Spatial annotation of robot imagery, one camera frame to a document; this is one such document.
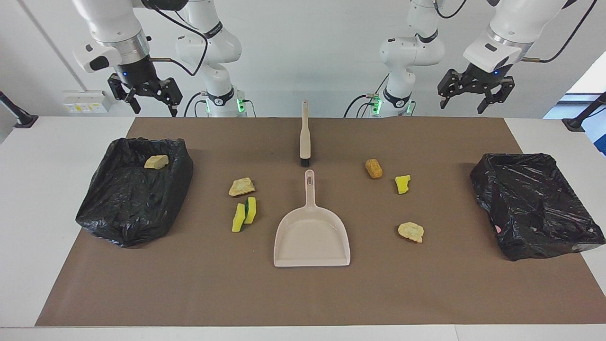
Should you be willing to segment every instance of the blue object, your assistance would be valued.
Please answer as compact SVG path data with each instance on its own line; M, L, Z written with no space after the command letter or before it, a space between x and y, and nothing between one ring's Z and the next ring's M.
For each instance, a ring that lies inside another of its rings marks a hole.
M606 135L598 138L597 141L595 141L595 143L593 143L596 148L602 152L602 154L606 155Z

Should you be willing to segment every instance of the black stand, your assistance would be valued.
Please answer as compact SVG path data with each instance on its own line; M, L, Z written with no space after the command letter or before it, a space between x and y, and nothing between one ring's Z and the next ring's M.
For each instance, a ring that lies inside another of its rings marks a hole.
M4 105L17 118L17 124L14 125L15 128L29 128L33 126L36 120L38 119L37 115L30 115L25 110L18 107L8 97L6 97L6 95L2 91L0 91L0 101L4 103Z
M563 118L562 122L568 130L571 132L585 132L585 129L581 126L583 121L588 118L597 108L601 107L606 103L606 92L602 93L600 97L598 97L593 103L589 104L589 106L583 110L579 114L579 116L575 118Z

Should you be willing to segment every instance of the black rubber foot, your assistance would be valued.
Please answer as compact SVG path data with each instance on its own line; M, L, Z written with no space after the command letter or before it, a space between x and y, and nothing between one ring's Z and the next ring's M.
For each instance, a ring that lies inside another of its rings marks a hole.
M34 123L38 120L38 116L37 115L31 115L31 117L32 117L32 121L29 122L28 124L19 124L19 123L17 123L13 127L14 128L18 128L18 129L25 129L25 128L29 128L29 127L33 126Z
M570 121L573 121L573 120L574 120L574 118L563 118L562 122L564 122L564 125L566 126L566 128L568 130L570 130L571 132L583 132L584 133L585 129L583 129L583 127L577 128L577 127L570 126Z

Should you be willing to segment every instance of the white table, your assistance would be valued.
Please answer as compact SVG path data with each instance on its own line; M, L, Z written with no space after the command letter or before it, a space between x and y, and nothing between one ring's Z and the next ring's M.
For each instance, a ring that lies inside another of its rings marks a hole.
M74 217L109 142L133 118L40 117L0 144L0 340L604 340L606 325L34 328L80 230ZM552 155L606 228L606 158L560 121L506 119L525 153ZM606 292L606 246L583 257Z

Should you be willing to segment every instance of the dustpan handle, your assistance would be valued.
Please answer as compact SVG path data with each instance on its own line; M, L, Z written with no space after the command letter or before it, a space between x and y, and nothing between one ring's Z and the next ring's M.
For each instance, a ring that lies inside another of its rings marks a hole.
M316 177L313 170L305 172L305 207L316 206Z

